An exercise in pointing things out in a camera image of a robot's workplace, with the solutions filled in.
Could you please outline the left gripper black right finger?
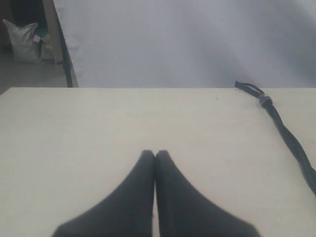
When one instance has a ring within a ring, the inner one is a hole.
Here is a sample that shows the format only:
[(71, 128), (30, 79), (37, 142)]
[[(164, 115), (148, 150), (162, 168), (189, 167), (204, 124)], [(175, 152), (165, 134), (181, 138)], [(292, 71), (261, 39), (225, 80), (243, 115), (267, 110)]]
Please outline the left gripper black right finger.
[(181, 173), (168, 151), (155, 161), (159, 234), (162, 237), (258, 237), (250, 223), (204, 197)]

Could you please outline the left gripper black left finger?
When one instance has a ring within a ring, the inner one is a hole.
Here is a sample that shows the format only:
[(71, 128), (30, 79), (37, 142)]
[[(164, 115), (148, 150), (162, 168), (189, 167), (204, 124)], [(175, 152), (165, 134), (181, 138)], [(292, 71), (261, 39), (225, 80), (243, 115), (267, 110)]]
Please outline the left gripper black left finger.
[(55, 237), (150, 237), (154, 205), (154, 159), (144, 150), (123, 182), (104, 200), (60, 225)]

